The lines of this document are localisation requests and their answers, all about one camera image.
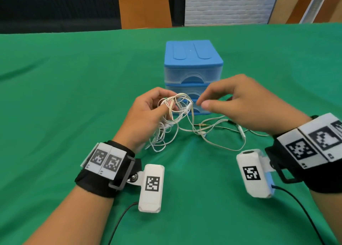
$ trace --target hand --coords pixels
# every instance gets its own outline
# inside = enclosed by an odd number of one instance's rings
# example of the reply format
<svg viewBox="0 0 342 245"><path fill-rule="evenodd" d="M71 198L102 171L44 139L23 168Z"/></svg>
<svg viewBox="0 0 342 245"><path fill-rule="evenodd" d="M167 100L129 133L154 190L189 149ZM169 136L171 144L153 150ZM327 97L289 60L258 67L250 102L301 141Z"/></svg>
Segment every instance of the hand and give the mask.
<svg viewBox="0 0 342 245"><path fill-rule="evenodd" d="M113 141L124 145L133 152L149 140L161 118L169 112L166 104L157 107L163 97L175 96L177 93L156 87L141 96L138 96Z"/></svg>
<svg viewBox="0 0 342 245"><path fill-rule="evenodd" d="M229 101L217 100L228 94L233 95ZM270 135L292 130L311 120L243 74L211 83L197 105L212 113L224 114L249 130Z"/></svg>

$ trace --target black cable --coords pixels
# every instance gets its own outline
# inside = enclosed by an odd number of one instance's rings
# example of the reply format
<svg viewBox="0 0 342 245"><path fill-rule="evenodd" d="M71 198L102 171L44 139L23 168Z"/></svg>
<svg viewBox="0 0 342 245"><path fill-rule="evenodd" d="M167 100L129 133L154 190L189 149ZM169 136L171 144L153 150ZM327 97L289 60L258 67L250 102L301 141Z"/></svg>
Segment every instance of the black cable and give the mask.
<svg viewBox="0 0 342 245"><path fill-rule="evenodd" d="M119 223L120 223L122 217L123 217L123 216L125 215L125 213L129 210L129 208L131 208L131 207L134 206L134 205L138 205L138 204L139 204L139 202L134 202L134 203L131 204L129 207L127 207L127 209L122 213L122 215L120 216L118 222L116 223L116 226L115 226L115 228L114 228L114 230L113 230L113 232L112 232L112 235L110 236L110 239L109 239L109 241L108 241L108 245L110 245L110 243L112 242L113 236L114 236L114 234L115 234L116 229L117 229L118 226L119 226Z"/></svg>
<svg viewBox="0 0 342 245"><path fill-rule="evenodd" d="M301 202L299 202L299 200L298 200L293 194L291 194L289 191L287 191L286 189L284 189L284 188L282 188L282 187L278 187L278 186L276 186L276 185L271 185L271 187L274 188L274 189L279 189L279 190L282 190L282 191L288 193L289 195L291 195L291 196L293 197L293 199L295 199L295 200L297 201L297 203L301 206L301 208L303 209L304 213L305 213L306 216L308 217L308 219L309 219L311 225L313 226L315 232L317 233L320 242L321 242L323 245L325 245L325 243L324 243L324 241L323 241L321 235L319 234L319 232L318 232L318 230L317 230L317 228L316 228L314 222L312 221L310 215L308 214L308 212L306 211L306 209L304 208L304 206L301 204Z"/></svg>

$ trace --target forearm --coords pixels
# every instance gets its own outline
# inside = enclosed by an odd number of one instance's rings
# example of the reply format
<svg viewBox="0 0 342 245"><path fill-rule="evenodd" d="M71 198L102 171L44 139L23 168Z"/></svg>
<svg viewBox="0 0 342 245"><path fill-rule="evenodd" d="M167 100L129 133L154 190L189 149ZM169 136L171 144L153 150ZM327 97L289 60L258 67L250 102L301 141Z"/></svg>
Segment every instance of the forearm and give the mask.
<svg viewBox="0 0 342 245"><path fill-rule="evenodd" d="M335 237L342 244L342 194L321 194L310 190Z"/></svg>
<svg viewBox="0 0 342 245"><path fill-rule="evenodd" d="M100 244L113 198L76 186L24 245Z"/></svg>

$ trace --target black wrist strap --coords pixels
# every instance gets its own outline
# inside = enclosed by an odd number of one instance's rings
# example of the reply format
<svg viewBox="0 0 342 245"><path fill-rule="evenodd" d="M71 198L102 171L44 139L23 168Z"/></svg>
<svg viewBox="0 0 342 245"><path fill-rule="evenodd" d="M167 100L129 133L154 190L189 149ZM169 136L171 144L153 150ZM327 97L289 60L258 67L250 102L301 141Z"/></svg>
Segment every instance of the black wrist strap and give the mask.
<svg viewBox="0 0 342 245"><path fill-rule="evenodd" d="M107 141L105 142L108 145L111 145L115 148L119 148L123 151L127 152L127 155L134 158L135 154L133 151L131 151L129 148L114 142L114 141ZM127 163L125 160L122 162L122 170L119 169L116 177L115 182L120 183L122 179L124 178L124 168L127 166ZM134 175L135 173L142 170L141 160L135 159L135 164L133 166L133 169L131 170L130 176ZM78 174L78 176L75 179L76 185L83 188L84 190L91 192L95 195L99 195L102 197L107 198L114 198L117 195L117 190L110 188L109 183L111 182L110 179L105 178L103 176L100 176L98 174L95 174L91 171L88 171L86 169L82 169L81 172Z"/></svg>
<svg viewBox="0 0 342 245"><path fill-rule="evenodd" d="M342 175L340 173L342 170L342 159L303 169L278 141L277 137L283 134L285 132L273 136L273 145L265 148L271 165L277 171L281 180L286 184L303 181L310 190L318 193L342 193ZM282 169L288 169L294 178L285 178L281 171Z"/></svg>

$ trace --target wrist strap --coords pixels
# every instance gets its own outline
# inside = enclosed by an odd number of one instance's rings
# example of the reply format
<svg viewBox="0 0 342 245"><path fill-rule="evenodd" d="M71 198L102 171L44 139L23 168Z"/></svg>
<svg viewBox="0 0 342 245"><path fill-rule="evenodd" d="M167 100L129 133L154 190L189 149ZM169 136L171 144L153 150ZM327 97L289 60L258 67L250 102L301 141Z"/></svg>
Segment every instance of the wrist strap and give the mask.
<svg viewBox="0 0 342 245"><path fill-rule="evenodd" d="M342 123L331 113L274 137L265 148L284 183L304 182L318 193L342 193ZM285 178L282 169L294 176Z"/></svg>
<svg viewBox="0 0 342 245"><path fill-rule="evenodd" d="M127 155L130 157L135 157L134 152L132 152L129 148L117 142L107 141L105 142L105 144L111 145L115 148L118 148L127 152ZM129 163L129 160L124 159L122 161L122 164L120 168L118 169L118 172L114 178L114 181L83 168L81 172L78 174L78 176L76 177L75 183L79 187L93 194L96 194L102 197L107 197L107 198L114 198L117 195L118 191L116 189L109 187L109 185L113 183L119 185L122 182L126 173L126 170L124 169L127 168L128 163ZM131 177L132 175L134 175L135 173L141 170L142 170L141 160L135 159L135 163L129 174L129 177Z"/></svg>

